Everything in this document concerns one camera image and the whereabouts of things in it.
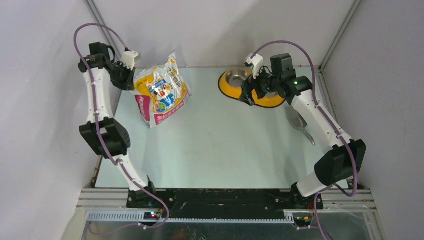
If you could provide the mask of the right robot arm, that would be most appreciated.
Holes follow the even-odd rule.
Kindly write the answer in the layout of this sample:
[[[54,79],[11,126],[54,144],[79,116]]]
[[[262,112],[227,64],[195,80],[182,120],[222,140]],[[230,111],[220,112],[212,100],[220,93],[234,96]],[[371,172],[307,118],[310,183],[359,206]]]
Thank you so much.
[[[312,195],[350,177],[354,182],[351,194],[355,195],[366,144],[361,139],[354,140],[330,115],[317,96],[314,80],[297,75],[288,53],[271,57],[271,71],[266,70],[263,57],[258,53],[248,55],[244,64],[252,73],[241,85],[239,100],[252,106],[256,99],[277,94],[306,120],[321,146],[323,157],[316,162],[311,174],[295,183],[291,204],[304,209]]]

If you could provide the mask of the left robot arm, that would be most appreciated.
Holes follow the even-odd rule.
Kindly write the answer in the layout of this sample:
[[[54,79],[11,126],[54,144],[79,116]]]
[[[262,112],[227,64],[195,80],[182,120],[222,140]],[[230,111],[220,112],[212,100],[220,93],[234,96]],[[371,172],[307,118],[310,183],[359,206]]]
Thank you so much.
[[[116,61],[113,47],[101,42],[89,44],[89,50],[90,54],[78,63],[89,101],[88,117],[79,132],[96,155],[110,160],[123,175],[129,188],[128,202],[153,208],[158,194],[148,175],[138,173],[134,167],[128,153],[130,135],[115,119],[110,98],[111,85],[123,91],[134,90],[135,61],[139,54],[126,48]]]

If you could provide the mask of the metal food scoop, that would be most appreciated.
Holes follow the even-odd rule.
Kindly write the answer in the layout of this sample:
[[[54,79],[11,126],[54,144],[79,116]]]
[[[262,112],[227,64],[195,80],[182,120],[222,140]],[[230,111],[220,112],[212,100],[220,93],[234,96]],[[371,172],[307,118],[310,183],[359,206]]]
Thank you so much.
[[[287,120],[290,123],[290,125],[295,130],[302,132],[305,135],[305,137],[309,140],[309,142],[313,146],[315,146],[316,142],[314,138],[306,130],[306,127],[308,126],[308,124],[306,123],[305,119],[292,106],[287,106],[285,108],[285,112],[286,112]]]

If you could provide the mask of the yellow double pet bowl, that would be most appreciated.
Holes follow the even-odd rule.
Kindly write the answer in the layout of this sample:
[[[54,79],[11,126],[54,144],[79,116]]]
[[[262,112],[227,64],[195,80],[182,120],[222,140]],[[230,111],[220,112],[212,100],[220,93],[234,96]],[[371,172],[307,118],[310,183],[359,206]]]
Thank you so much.
[[[226,97],[239,100],[242,94],[242,83],[248,79],[252,71],[246,67],[234,67],[225,71],[218,80],[218,88]],[[262,99],[258,99],[257,93],[252,92],[254,105],[262,108],[272,109],[281,106],[285,99],[277,93],[267,93]]]

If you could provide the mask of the pet food bag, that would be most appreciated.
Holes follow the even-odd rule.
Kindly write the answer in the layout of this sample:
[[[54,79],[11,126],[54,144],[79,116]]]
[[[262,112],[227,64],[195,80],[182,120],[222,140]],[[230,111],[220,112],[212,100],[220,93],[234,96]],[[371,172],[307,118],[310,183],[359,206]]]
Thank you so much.
[[[162,65],[153,65],[134,78],[132,91],[142,119],[154,128],[182,108],[191,96],[191,89],[180,74],[176,52]]]

